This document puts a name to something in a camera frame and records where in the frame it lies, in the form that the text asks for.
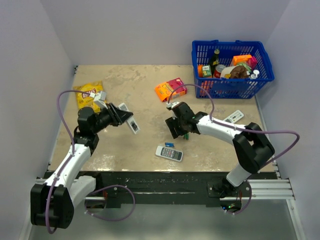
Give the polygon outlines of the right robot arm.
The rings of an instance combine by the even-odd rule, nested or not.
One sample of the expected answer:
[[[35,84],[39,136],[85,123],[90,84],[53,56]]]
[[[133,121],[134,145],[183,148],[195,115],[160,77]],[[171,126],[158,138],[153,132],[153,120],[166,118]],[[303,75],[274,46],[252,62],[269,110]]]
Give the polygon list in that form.
[[[167,103],[166,108],[172,111],[172,117],[165,122],[174,139],[193,133],[217,138],[234,147],[238,164],[212,187],[222,198],[235,196],[241,190],[240,185],[259,172],[275,153],[265,133],[254,122],[238,125],[211,118],[205,112],[194,113],[185,102]]]

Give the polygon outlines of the white long remote control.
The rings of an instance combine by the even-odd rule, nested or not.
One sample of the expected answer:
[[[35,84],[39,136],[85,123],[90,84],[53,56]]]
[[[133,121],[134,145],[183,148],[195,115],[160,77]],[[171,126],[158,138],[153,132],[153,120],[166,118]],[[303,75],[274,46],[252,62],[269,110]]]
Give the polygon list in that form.
[[[119,104],[118,107],[123,111],[129,112],[129,109],[124,102]],[[126,123],[135,135],[141,130],[133,116],[131,116]]]

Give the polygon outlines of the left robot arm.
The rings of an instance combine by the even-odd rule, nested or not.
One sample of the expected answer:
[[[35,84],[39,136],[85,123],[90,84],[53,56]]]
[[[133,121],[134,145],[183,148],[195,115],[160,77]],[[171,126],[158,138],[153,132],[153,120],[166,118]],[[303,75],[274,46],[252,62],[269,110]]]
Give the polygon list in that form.
[[[134,114],[125,103],[119,106],[108,103],[98,113],[84,107],[77,115],[67,155],[48,179],[36,183],[30,191],[30,221],[46,227],[50,234],[70,225],[76,206],[86,195],[99,196],[103,192],[104,184],[94,177],[76,177],[96,150],[98,133],[108,126],[128,123]]]

